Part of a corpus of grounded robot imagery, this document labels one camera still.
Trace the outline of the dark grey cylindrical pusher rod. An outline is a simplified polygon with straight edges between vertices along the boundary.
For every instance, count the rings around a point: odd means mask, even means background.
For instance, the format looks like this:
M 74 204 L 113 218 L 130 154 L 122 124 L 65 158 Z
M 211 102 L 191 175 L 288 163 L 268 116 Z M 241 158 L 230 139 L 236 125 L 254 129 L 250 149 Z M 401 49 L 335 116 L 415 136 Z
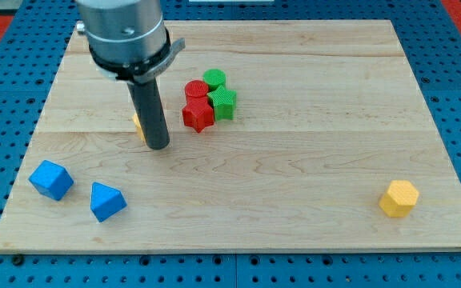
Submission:
M 152 150 L 165 148 L 170 142 L 170 136 L 156 80 L 129 84 L 128 89 L 147 146 Z

